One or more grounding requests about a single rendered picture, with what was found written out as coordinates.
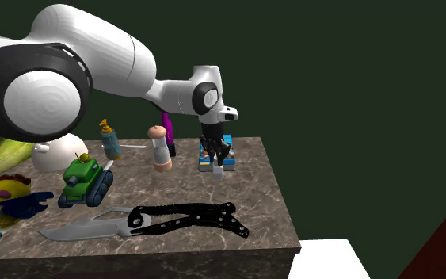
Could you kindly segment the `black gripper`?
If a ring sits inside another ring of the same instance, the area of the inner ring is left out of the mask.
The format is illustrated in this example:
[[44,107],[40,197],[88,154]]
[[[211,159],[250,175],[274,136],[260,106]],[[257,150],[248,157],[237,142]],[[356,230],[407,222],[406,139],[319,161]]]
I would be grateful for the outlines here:
[[200,136],[200,156],[202,159],[214,160],[217,156],[218,166],[223,165],[223,160],[229,155],[231,145],[223,141],[223,124],[201,124],[202,135]]

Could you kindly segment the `blue book stack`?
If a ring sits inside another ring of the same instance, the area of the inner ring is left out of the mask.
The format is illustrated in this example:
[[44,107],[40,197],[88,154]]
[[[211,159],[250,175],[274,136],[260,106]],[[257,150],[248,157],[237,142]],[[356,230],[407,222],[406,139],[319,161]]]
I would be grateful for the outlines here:
[[[235,159],[234,159],[234,148],[232,143],[231,135],[223,135],[223,140],[231,145],[228,156],[223,160],[223,170],[224,171],[235,171]],[[198,170],[200,172],[212,172],[212,162],[209,159],[209,154],[205,151],[203,144],[200,145],[200,156],[199,156],[199,166]]]

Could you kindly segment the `magenta bottle black base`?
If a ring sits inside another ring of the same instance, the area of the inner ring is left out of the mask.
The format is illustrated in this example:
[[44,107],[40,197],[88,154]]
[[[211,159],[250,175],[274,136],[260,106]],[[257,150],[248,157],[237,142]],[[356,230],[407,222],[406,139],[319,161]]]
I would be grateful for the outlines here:
[[173,137],[173,126],[167,112],[161,112],[162,126],[166,130],[166,144],[170,153],[170,157],[176,156],[176,147]]

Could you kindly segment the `tan pepper grinder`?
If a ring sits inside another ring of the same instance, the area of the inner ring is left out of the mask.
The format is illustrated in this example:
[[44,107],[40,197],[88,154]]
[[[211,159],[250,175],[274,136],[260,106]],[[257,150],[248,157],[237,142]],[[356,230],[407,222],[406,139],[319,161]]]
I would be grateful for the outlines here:
[[155,125],[148,129],[147,135],[153,144],[153,166],[158,172],[166,172],[172,168],[172,159],[166,143],[166,129],[161,125]]

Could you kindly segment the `blue pump bottle orange top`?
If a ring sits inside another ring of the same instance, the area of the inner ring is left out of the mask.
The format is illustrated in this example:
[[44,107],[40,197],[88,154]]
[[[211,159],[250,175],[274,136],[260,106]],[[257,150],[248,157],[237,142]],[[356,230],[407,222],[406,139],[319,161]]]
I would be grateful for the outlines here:
[[106,119],[103,119],[99,125],[101,126],[100,135],[105,156],[109,160],[120,159],[122,157],[122,152],[116,131],[108,125]]

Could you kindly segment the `green toy tank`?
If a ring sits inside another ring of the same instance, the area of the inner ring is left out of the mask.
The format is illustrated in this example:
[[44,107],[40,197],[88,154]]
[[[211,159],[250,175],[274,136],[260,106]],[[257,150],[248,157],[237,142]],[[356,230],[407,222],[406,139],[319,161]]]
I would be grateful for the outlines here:
[[58,206],[71,208],[76,204],[85,204],[98,207],[113,183],[110,167],[114,161],[109,160],[102,166],[86,153],[76,157],[63,174],[66,185],[58,199]]

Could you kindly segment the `white cabinet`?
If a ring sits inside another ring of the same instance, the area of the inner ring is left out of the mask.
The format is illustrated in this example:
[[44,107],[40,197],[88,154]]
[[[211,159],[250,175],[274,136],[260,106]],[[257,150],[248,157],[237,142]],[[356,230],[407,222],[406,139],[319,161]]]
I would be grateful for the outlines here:
[[288,279],[371,279],[347,239],[299,242]]

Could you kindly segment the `white dome shaped pot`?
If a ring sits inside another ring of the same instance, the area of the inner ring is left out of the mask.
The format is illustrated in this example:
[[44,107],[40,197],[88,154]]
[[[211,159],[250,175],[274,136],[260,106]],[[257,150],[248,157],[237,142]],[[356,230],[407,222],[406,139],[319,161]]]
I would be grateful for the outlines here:
[[78,136],[68,133],[50,142],[36,143],[31,160],[36,170],[53,172],[66,169],[77,155],[87,152],[85,143]]

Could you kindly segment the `green yellow corn cob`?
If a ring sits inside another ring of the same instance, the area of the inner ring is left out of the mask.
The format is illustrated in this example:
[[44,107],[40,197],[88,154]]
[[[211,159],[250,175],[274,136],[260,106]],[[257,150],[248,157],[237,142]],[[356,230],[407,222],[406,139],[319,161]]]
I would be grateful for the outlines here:
[[0,142],[0,174],[29,159],[34,143],[26,143],[11,139]]

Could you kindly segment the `yellow plush toy blue claw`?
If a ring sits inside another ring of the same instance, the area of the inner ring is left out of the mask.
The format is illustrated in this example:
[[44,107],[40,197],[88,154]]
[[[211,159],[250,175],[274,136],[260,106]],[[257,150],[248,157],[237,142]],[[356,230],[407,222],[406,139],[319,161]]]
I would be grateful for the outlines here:
[[48,206],[52,192],[31,192],[31,179],[21,174],[0,175],[0,238],[20,220],[33,218]]

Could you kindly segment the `black handled folding knife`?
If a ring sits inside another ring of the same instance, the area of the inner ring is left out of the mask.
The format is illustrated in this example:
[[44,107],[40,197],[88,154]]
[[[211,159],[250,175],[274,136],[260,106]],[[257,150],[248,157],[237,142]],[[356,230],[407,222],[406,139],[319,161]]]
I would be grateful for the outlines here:
[[246,239],[250,231],[233,216],[235,212],[236,207],[231,202],[113,207],[73,224],[43,230],[40,234],[52,241],[71,242],[115,235],[164,235],[197,226],[220,228]]

